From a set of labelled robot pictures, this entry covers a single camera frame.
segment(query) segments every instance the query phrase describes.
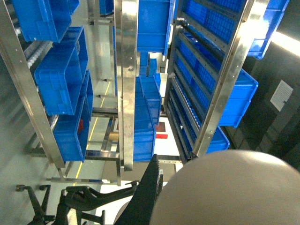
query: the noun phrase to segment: blue plastic bin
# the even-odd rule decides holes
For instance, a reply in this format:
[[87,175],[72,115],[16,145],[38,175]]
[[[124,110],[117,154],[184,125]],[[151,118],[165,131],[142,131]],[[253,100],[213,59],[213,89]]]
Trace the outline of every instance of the blue plastic bin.
[[[215,66],[217,70],[220,69],[221,64],[218,62],[200,43],[195,42],[191,39],[192,43],[196,48],[210,61],[212,65]],[[182,55],[191,57],[190,50],[185,46],[183,42],[180,44],[180,52]],[[191,74],[188,72],[183,62],[177,59],[176,62],[179,69],[182,71],[186,81],[191,85],[192,91],[198,96],[199,102],[201,103],[203,110],[207,112],[210,102],[206,98],[204,92],[197,85],[197,83],[192,78]],[[197,60],[195,66],[190,66],[194,69],[196,75],[198,75],[201,82],[208,88],[208,90],[213,92],[216,81],[211,77],[210,73],[204,68],[204,66]],[[220,126],[233,126],[237,127],[244,116],[246,110],[248,109],[251,99],[255,94],[258,87],[258,82],[252,78],[243,69],[240,72],[238,80],[233,88],[230,98],[225,107],[224,113],[221,117]]]
[[89,60],[83,26],[69,27],[62,41],[54,43],[53,47],[60,49],[76,47],[83,80]]
[[140,66],[146,67],[148,65],[149,52],[141,52]]
[[113,0],[99,0],[100,14],[108,15],[113,12]]
[[76,11],[76,9],[79,6],[79,0],[68,0],[69,2],[69,8],[70,8],[70,13],[73,15],[73,13]]
[[68,0],[12,0],[25,41],[60,42],[71,24]]
[[[183,93],[184,98],[187,101],[187,104],[188,104],[189,108],[192,111],[193,116],[195,117],[195,119],[198,123],[198,126],[201,127],[201,125],[202,125],[201,121],[203,119],[201,118],[201,120],[200,120],[199,117],[196,115],[196,113],[193,109],[193,106],[190,103],[189,99],[187,98],[187,95],[185,94],[180,82],[177,79],[176,79],[176,81],[177,81],[177,84],[180,87],[181,92]],[[228,138],[226,137],[224,132],[221,130],[221,128],[217,127],[206,154],[214,152],[214,151],[227,150],[229,148],[229,145],[230,145],[230,142],[229,142]]]
[[[188,100],[184,90],[182,89],[182,86],[180,85],[180,83],[178,81],[177,81],[177,83],[179,84],[179,87],[180,87],[185,99],[187,100],[187,104],[188,104],[189,108],[191,109],[192,114],[193,114],[193,116],[195,117],[195,119],[198,123],[198,127],[201,127],[200,119],[197,117],[190,101]],[[175,91],[173,91],[173,95],[178,98]],[[179,103],[179,101],[177,101],[177,106],[179,107],[179,110],[182,113],[181,115],[183,116],[184,120],[187,123],[187,128],[189,129],[189,133],[192,136],[193,143],[195,143],[195,141],[197,139],[197,134],[192,129],[192,125],[189,123],[189,119],[188,119],[187,115],[185,114],[185,111],[184,111],[182,105]],[[186,135],[186,131],[184,130],[184,128],[183,128],[183,137],[186,138],[186,142],[189,143],[188,137]],[[211,153],[211,152],[215,152],[215,151],[227,150],[229,148],[229,145],[230,145],[230,143],[229,143],[226,135],[223,133],[223,131],[221,130],[220,127],[217,127],[206,154]]]
[[93,86],[92,86],[92,80],[90,76],[90,70],[87,70],[84,76],[84,81],[82,83],[82,87],[80,90],[80,96],[85,96],[85,101],[87,104],[87,111],[89,114],[89,119],[92,118],[92,111],[93,111]]
[[144,98],[144,93],[142,90],[141,80],[139,77],[135,79],[135,98]]
[[34,72],[46,111],[74,115],[82,85],[76,48],[52,48]]
[[144,98],[135,99],[134,162],[150,161],[154,152],[156,130]]
[[147,66],[140,66],[140,76],[147,75]]
[[161,96],[154,76],[139,77],[154,125],[158,125],[161,111]]
[[67,161],[82,161],[85,159],[88,142],[90,120],[86,110],[85,97],[79,97],[74,116],[61,115],[53,131],[62,159]]
[[160,83],[161,83],[160,73],[156,73],[154,78],[155,78],[156,84],[158,86],[158,90],[160,90]]
[[167,54],[173,0],[140,0],[137,50]]
[[[212,1],[236,12],[241,11],[244,4],[243,0]],[[263,16],[261,34],[254,40],[248,56],[254,56],[257,59],[264,57],[270,44],[270,38],[273,32],[277,30],[288,2],[289,0],[270,0]],[[192,0],[187,3],[186,13],[225,43],[230,42],[235,27],[235,22],[231,19]]]
[[157,59],[150,59],[149,75],[155,75],[158,69]]

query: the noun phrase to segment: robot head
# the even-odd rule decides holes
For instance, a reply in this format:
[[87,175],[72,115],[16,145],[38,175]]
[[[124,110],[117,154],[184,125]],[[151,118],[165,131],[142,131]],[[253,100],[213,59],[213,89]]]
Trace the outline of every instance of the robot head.
[[253,151],[208,154],[164,187],[150,225],[299,225],[300,173]]

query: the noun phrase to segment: black office chair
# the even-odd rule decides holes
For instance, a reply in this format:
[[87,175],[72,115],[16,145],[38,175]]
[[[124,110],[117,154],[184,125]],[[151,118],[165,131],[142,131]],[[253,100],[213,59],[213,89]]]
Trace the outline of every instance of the black office chair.
[[45,225],[51,221],[55,221],[54,225],[68,225],[67,215],[71,209],[76,210],[78,225],[81,224],[82,219],[104,225],[105,211],[102,211],[101,217],[87,214],[83,211],[93,210],[107,203],[131,196],[132,194],[134,195],[131,201],[115,225],[149,225],[155,201],[163,187],[163,175],[159,173],[158,157],[156,154],[149,162],[139,185],[137,185],[137,181],[133,181],[131,182],[131,186],[108,194],[99,193],[88,186],[67,187],[67,189],[61,191],[56,217],[46,215],[50,185],[40,186],[41,190],[47,188],[42,206],[38,203],[31,187],[17,185],[16,191],[28,190],[35,212],[32,222],[28,225]]
[[81,224],[81,219],[86,219],[104,225],[105,211],[102,211],[101,217],[87,214],[83,211],[90,211],[110,202],[133,195],[137,188],[138,181],[133,181],[130,184],[131,187],[107,194],[99,193],[88,186],[67,187],[67,189],[61,191],[60,203],[57,207],[56,217],[46,215],[51,185],[41,185],[39,187],[40,190],[46,189],[42,205],[39,204],[32,187],[17,185],[15,190],[18,192],[24,190],[28,191],[31,205],[35,213],[33,220],[28,225],[46,225],[52,221],[55,221],[55,225],[68,225],[67,215],[71,209],[76,210],[78,225]]

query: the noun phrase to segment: chair caster wheel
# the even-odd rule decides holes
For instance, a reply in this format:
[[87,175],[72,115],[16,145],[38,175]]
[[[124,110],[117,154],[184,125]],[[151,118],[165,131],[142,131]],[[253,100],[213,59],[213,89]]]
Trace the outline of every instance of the chair caster wheel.
[[18,184],[15,187],[15,191],[20,192],[20,191],[24,191],[25,190],[25,185],[23,184]]

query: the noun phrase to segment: metal frame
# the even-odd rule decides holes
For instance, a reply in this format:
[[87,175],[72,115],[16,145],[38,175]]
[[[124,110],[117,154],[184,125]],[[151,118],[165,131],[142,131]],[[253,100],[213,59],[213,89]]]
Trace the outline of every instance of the metal frame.
[[[230,43],[227,45],[224,41],[222,41],[214,34],[206,30],[203,26],[201,26],[199,23],[197,23],[185,13],[184,3],[186,2],[186,0],[179,1],[179,7],[177,12],[178,18],[177,21],[175,21],[174,23],[176,24],[176,29],[174,29],[173,32],[173,41],[170,58],[171,63],[169,64],[168,68],[169,78],[167,80],[165,105],[167,106],[167,115],[169,117],[170,123],[172,120],[172,111],[175,110],[172,107],[170,107],[170,101],[172,101],[172,98],[170,98],[169,92],[171,87],[177,90],[177,95],[180,96],[179,101],[183,106],[185,105],[182,101],[182,96],[179,95],[179,89],[175,85],[176,81],[174,80],[174,78],[172,78],[172,74],[175,73],[185,93],[187,94],[192,106],[194,107],[196,114],[202,118],[205,118],[202,121],[202,127],[199,131],[199,135],[197,136],[197,140],[195,141],[193,148],[193,152],[195,154],[197,154],[198,156],[202,156],[206,153],[211,139],[215,133],[215,130],[219,124],[226,103],[230,97],[230,94],[240,73],[241,67],[254,40],[256,27],[260,25],[260,21],[264,15],[269,0],[245,1],[243,5],[244,8],[240,13],[235,13],[231,10],[224,9],[223,7],[220,7],[217,4],[207,0],[195,1],[237,22],[235,33]],[[186,28],[188,31],[190,31],[189,26],[192,26],[196,30],[200,31],[204,36],[206,36],[212,42],[214,42],[214,44],[216,44],[223,52],[225,52],[225,57],[222,57],[221,59],[222,67],[220,71],[217,71],[214,68],[214,66],[211,65],[205,59],[205,57],[202,54],[200,54],[200,52],[197,49],[195,49],[194,46],[190,43],[190,41],[183,35],[183,29]],[[194,32],[191,32],[191,34],[194,37],[197,36],[197,34]],[[210,94],[207,88],[203,89],[206,97],[211,100],[211,104],[209,109],[207,110],[207,113],[202,109],[201,104],[194,96],[191,87],[183,77],[181,70],[177,67],[176,64],[174,65],[176,58],[179,57],[185,64],[186,68],[191,73],[192,77],[195,79],[197,84],[199,86],[202,86],[201,80],[196,76],[194,70],[190,67],[189,63],[185,60],[184,56],[177,49],[179,40],[183,41],[187,45],[187,47],[191,50],[195,57],[201,63],[203,63],[205,68],[217,81],[217,84],[212,94]],[[180,129],[176,127],[176,124],[172,124],[171,127],[173,132],[177,133],[179,135],[178,137],[180,138]],[[182,150],[182,145],[184,143],[181,143],[181,140],[182,139],[179,139],[179,141],[177,141],[177,145],[179,149]]]
[[138,0],[115,0],[115,38],[118,83],[118,118],[121,161],[133,169],[135,77],[137,76]]
[[[34,41],[23,52],[18,36],[22,32],[19,27],[15,29],[4,0],[0,0],[0,29],[6,32],[0,37],[0,53],[9,70],[12,80],[18,90],[27,114],[36,131],[39,142],[34,136],[29,153],[33,157],[47,157],[50,164],[55,165],[60,177],[52,177],[48,180],[62,183],[80,184],[113,184],[120,185],[121,165],[125,171],[133,169],[133,145],[134,145],[134,112],[135,112],[135,77],[139,71],[140,55],[137,52],[137,23],[138,0],[116,0],[115,17],[98,18],[95,11],[94,0],[87,0],[89,24],[107,25],[110,32],[110,54],[112,78],[117,74],[118,82],[118,110],[107,108],[93,108],[93,117],[109,117],[105,138],[100,143],[101,150],[87,150],[86,160],[115,161],[117,169],[117,181],[104,182],[95,179],[76,179],[68,177],[74,162],[64,163],[52,133],[58,116],[48,118],[42,101],[35,86],[30,67],[41,55],[51,47],[49,41]],[[113,25],[115,25],[116,48],[113,46]],[[117,152],[111,152],[108,138],[116,117],[119,117],[120,145]],[[177,156],[159,156],[161,163],[180,163]]]
[[0,53],[51,164],[65,168],[5,1],[0,0]]
[[198,156],[204,155],[210,145],[268,3],[269,0],[249,0],[246,3],[219,71],[219,81],[207,116],[195,142],[193,152]]

